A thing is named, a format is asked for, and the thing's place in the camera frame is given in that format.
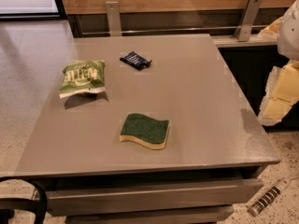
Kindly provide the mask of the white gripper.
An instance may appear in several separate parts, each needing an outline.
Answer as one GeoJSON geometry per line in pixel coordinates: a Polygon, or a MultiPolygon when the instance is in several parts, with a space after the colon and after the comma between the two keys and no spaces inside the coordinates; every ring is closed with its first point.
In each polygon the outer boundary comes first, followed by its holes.
{"type": "MultiPolygon", "coordinates": [[[[258,37],[278,40],[278,53],[299,60],[299,0],[280,17],[258,33],[258,37]]],[[[274,66],[269,73],[258,120],[263,126],[280,123],[299,102],[299,61],[289,61],[282,68],[274,66]]]]}

